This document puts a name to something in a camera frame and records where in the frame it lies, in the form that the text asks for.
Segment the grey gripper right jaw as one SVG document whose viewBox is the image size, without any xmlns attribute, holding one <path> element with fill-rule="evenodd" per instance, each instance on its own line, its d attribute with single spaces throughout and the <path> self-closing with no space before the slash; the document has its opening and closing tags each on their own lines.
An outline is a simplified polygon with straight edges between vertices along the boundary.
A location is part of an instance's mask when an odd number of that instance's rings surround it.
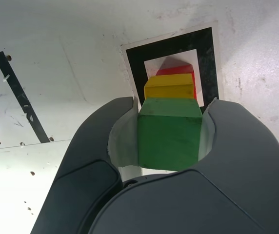
<svg viewBox="0 0 279 234">
<path fill-rule="evenodd" d="M 92 234 L 279 234 L 279 143 L 240 104 L 149 98 L 139 165 L 170 170 L 114 195 Z"/>
</svg>

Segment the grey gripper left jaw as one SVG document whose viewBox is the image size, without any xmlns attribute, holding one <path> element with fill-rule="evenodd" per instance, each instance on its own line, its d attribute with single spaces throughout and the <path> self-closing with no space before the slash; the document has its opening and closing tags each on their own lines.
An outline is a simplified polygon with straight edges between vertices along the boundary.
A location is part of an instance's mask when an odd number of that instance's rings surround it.
<svg viewBox="0 0 279 234">
<path fill-rule="evenodd" d="M 102 207 L 123 189 L 107 147 L 121 117 L 137 112 L 133 97 L 116 98 L 97 109 L 73 136 L 33 234 L 87 234 Z"/>
</svg>

